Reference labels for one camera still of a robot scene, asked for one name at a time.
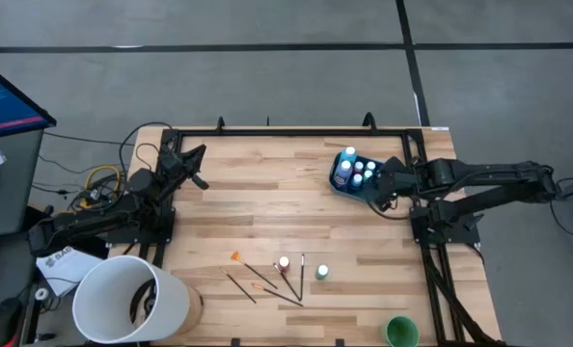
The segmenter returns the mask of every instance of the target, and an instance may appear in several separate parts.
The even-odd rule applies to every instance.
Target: bottle
[[[348,162],[351,163],[351,165],[353,165],[353,163],[355,163],[355,159],[357,159],[357,154],[355,154],[354,147],[347,147],[341,152],[340,162],[347,160]]]
[[[364,163],[355,162],[355,165],[353,165],[353,172],[355,174],[361,174],[363,170],[364,170]]]
[[[358,173],[353,175],[351,178],[351,189],[358,190],[362,186],[362,176]]]
[[[324,280],[327,277],[327,274],[329,274],[329,268],[327,267],[327,265],[319,265],[316,268],[316,273],[314,274],[314,276],[316,277],[317,280]]]
[[[342,188],[346,182],[348,182],[348,178],[351,176],[353,172],[353,167],[351,167],[351,162],[348,160],[344,160],[341,162],[340,165],[336,168],[336,173],[334,173],[334,180],[336,181],[336,186],[338,188]]]
[[[288,272],[288,266],[289,265],[290,265],[290,261],[288,261],[288,258],[286,256],[281,256],[280,259],[278,259],[278,268],[284,274]]]
[[[368,182],[368,180],[372,177],[372,171],[366,170],[364,171],[364,182]]]

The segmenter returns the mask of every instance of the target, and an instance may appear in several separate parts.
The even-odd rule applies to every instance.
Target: black desk
[[[8,159],[0,168],[0,236],[22,231],[41,139],[41,130],[0,138]],[[0,302],[29,282],[35,261],[24,234],[0,237]]]
[[[42,131],[0,138],[8,161],[0,168],[0,235],[19,232],[34,180]]]

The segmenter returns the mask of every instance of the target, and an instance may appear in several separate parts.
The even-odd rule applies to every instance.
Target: monitor screen
[[[0,75],[0,136],[51,125],[54,119]]]

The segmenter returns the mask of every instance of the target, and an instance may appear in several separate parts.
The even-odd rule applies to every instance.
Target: gray floor
[[[573,0],[406,3],[416,43],[573,41]],[[0,0],[0,46],[400,40],[394,1]],[[431,123],[450,127],[459,158],[534,160],[573,176],[573,50],[417,57]],[[210,125],[219,116],[336,125],[372,111],[382,125],[418,124],[401,51],[0,54],[0,72],[58,119],[54,132],[99,139],[150,120]],[[49,137],[41,153],[76,170],[117,162],[116,147]],[[82,179],[42,162],[36,174]],[[68,204],[41,192],[31,201]],[[573,201],[557,209],[573,230]],[[504,339],[573,345],[573,238],[547,205],[489,211],[480,233]],[[44,318],[57,343],[78,341],[64,308]]]

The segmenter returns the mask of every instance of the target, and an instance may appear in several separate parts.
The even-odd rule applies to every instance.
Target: white bucket
[[[155,304],[137,328],[130,322],[130,302],[139,287],[151,279],[156,283]],[[116,256],[99,263],[81,281],[72,314],[76,328],[91,341],[153,341],[174,334],[183,324],[190,310],[190,294],[180,279],[145,260]]]

